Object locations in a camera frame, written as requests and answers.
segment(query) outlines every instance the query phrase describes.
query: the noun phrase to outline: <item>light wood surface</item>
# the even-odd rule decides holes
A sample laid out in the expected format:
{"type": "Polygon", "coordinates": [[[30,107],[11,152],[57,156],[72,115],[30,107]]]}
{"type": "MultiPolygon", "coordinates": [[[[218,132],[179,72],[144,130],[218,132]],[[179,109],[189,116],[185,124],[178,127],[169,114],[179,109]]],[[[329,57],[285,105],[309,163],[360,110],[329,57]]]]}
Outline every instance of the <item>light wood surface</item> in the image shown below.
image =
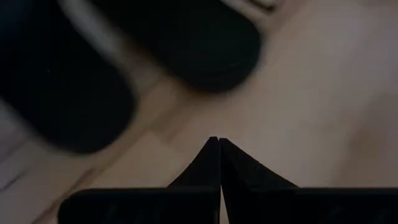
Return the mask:
{"type": "Polygon", "coordinates": [[[299,186],[398,187],[398,2],[286,0],[272,16],[227,3],[268,38],[252,77],[214,96],[190,91],[90,5],[67,0],[139,109],[116,142],[81,157],[42,142],[1,105],[0,223],[56,223],[78,189],[165,186],[210,136],[299,186]]]}

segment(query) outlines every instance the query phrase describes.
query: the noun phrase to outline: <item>wooden floor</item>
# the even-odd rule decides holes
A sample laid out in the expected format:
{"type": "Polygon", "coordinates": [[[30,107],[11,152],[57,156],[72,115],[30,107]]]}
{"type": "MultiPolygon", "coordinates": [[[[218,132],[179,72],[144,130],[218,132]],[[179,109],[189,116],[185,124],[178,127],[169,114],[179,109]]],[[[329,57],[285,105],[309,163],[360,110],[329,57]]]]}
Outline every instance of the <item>wooden floor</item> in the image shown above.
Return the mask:
{"type": "Polygon", "coordinates": [[[114,144],[81,157],[42,142],[2,105],[0,223],[56,223],[78,189],[165,186],[210,136],[299,186],[398,187],[398,1],[285,0],[273,16],[228,4],[268,38],[252,77],[213,96],[174,80],[87,3],[67,0],[139,109],[114,144]]]}

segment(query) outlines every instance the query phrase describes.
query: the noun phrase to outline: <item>black fabric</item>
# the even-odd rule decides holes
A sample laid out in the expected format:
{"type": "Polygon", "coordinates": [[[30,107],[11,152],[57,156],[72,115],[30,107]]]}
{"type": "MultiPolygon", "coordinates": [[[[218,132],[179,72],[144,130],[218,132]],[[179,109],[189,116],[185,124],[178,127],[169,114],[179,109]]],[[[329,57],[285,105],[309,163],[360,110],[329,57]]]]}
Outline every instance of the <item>black fabric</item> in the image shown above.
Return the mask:
{"type": "Polygon", "coordinates": [[[235,87],[259,58],[257,29],[219,0],[90,1],[199,90],[235,87]]]}
{"type": "Polygon", "coordinates": [[[131,117],[131,92],[57,2],[5,0],[0,21],[1,97],[58,146],[93,152],[115,140],[131,117]]]}
{"type": "Polygon", "coordinates": [[[232,224],[398,222],[397,189],[300,189],[214,137],[168,187],[84,190],[62,203],[58,220],[219,223],[220,183],[232,224]]]}

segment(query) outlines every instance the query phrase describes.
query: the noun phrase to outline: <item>floor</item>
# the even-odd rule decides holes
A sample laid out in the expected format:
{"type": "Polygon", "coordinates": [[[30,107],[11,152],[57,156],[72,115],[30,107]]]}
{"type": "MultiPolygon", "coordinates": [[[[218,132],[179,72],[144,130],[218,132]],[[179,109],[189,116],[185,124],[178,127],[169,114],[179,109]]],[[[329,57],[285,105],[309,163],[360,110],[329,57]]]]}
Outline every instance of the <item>floor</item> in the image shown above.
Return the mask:
{"type": "Polygon", "coordinates": [[[397,187],[398,2],[285,0],[272,16],[244,0],[228,4],[267,31],[267,45],[245,84],[204,95],[87,3],[66,0],[140,95],[139,110],[117,141],[81,157],[42,142],[1,105],[0,223],[56,223],[60,202],[78,189],[166,186],[210,136],[302,187],[397,187]]]}

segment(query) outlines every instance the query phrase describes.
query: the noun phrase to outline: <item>black shoe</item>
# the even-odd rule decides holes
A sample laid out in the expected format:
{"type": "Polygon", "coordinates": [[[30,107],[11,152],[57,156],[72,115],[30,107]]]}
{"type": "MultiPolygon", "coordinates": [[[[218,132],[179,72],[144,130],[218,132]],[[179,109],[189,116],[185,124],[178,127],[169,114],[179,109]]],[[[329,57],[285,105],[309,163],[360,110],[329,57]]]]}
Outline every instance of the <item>black shoe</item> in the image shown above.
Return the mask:
{"type": "Polygon", "coordinates": [[[0,8],[0,94],[41,136],[98,151],[127,126],[133,97],[118,71],[76,32],[54,0],[0,8]]]}
{"type": "Polygon", "coordinates": [[[258,61],[257,29],[219,0],[91,1],[196,89],[229,90],[258,61]]]}

